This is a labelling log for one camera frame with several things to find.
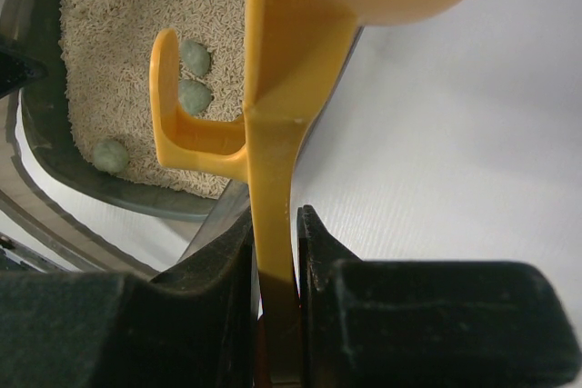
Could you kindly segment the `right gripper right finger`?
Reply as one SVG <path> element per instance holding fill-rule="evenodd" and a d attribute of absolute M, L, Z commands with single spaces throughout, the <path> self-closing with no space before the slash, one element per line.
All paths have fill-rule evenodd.
<path fill-rule="evenodd" d="M 507 261 L 365 261 L 296 218 L 307 387 L 560 387 L 581 348 L 557 293 Z"/>

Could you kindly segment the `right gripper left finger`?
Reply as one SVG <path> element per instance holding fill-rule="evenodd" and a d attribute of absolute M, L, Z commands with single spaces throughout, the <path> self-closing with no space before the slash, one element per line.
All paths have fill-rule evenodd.
<path fill-rule="evenodd" d="M 248 387 L 254 333 L 249 214 L 151 280 L 1 274 L 4 387 Z"/>

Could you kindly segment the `brown litter box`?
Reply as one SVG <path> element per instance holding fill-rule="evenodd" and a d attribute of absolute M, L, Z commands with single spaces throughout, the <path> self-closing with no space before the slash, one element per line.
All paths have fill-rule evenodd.
<path fill-rule="evenodd" d="M 156 155 L 149 69 L 157 35 L 175 31 L 178 83 L 212 93 L 194 118 L 233 122 L 243 113 L 246 0 L 1 0 L 1 48 L 26 70 L 6 88 L 20 104 L 25 140 L 59 183 L 132 212 L 200 222 L 230 179 L 161 165 Z M 184 66 L 180 45 L 192 39 L 210 54 L 208 73 Z M 93 164 L 105 139 L 129 155 L 109 174 Z"/>

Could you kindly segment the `yellow litter scoop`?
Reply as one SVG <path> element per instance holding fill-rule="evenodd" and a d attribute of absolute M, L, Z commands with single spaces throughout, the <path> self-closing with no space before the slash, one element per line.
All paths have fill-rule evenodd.
<path fill-rule="evenodd" d="M 162 30 L 150 59 L 156 155 L 165 167 L 248 185 L 266 325 L 267 379 L 302 382 L 290 191 L 307 132 L 332 94 L 364 25 L 402 25 L 461 0 L 246 0 L 243 113 L 203 121 L 178 105 L 178 42 Z"/>

